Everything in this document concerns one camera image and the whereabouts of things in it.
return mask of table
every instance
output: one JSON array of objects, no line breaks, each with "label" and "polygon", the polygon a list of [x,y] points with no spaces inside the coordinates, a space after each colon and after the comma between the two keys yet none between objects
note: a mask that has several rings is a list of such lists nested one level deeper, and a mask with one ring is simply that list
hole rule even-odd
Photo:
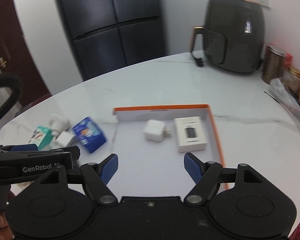
[{"label": "table", "polygon": [[[215,66],[199,68],[189,53],[142,62],[85,81],[32,107],[1,129],[0,144],[26,143],[38,125],[48,125],[52,113],[70,118],[72,124],[90,116],[111,138],[114,107],[210,104],[226,166],[248,163],[289,196],[298,212],[294,229],[300,222],[300,131],[280,104],[264,93],[269,86],[260,76],[260,71],[240,74]],[[81,149],[81,164],[98,163],[111,151],[110,143],[91,155]],[[122,179],[120,187],[139,190],[131,181]],[[111,181],[108,186],[120,194]]]}]

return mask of air fryer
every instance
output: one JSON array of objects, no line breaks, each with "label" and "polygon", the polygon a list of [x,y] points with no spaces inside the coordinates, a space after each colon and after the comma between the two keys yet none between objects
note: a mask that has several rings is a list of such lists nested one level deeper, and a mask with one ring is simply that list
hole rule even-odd
[{"label": "air fryer", "polygon": [[190,52],[196,64],[203,66],[203,60],[193,55],[196,36],[202,34],[204,55],[208,61],[227,70],[252,72],[260,67],[264,29],[259,3],[210,0],[205,25],[193,29]]}]

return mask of brown wooden door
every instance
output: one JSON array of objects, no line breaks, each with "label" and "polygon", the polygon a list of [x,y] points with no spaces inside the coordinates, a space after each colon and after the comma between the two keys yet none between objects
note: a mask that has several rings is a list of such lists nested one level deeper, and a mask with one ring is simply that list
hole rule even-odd
[{"label": "brown wooden door", "polygon": [[21,105],[26,106],[49,94],[23,39],[12,0],[0,0],[0,69],[21,78]]}]

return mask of blue gripper pad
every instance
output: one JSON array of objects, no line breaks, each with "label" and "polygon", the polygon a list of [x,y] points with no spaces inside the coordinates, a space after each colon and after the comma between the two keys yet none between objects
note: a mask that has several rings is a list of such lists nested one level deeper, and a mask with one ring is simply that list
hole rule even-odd
[{"label": "blue gripper pad", "polygon": [[184,168],[189,173],[194,183],[197,184],[202,178],[200,166],[187,154],[184,155]]},{"label": "blue gripper pad", "polygon": [[101,180],[104,184],[108,184],[114,173],[118,170],[119,160],[118,156],[115,155],[111,160],[109,160],[102,168]]},{"label": "blue gripper pad", "polygon": [[23,145],[15,145],[11,148],[10,152],[34,152],[38,151],[38,147],[36,144],[23,144]]}]

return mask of orange edge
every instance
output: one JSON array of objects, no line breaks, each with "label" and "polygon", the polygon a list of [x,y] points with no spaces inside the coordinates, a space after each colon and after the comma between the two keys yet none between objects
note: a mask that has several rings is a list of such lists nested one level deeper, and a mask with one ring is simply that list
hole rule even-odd
[{"label": "orange edge", "polygon": [[[215,121],[214,121],[214,117],[212,115],[211,108],[208,104],[116,107],[116,108],[113,109],[113,113],[115,114],[115,112],[117,112],[117,111],[170,110],[170,109],[196,109],[196,108],[208,108],[209,116],[210,116],[210,119],[212,121],[214,136],[216,138],[216,144],[217,144],[219,155],[220,155],[221,165],[224,167],[225,166],[225,161],[224,161],[223,150],[222,150],[222,147],[221,147],[219,134],[218,134],[218,131],[216,129],[216,124],[215,124]],[[226,190],[229,189],[229,185],[227,183],[225,184],[225,189]]]}]

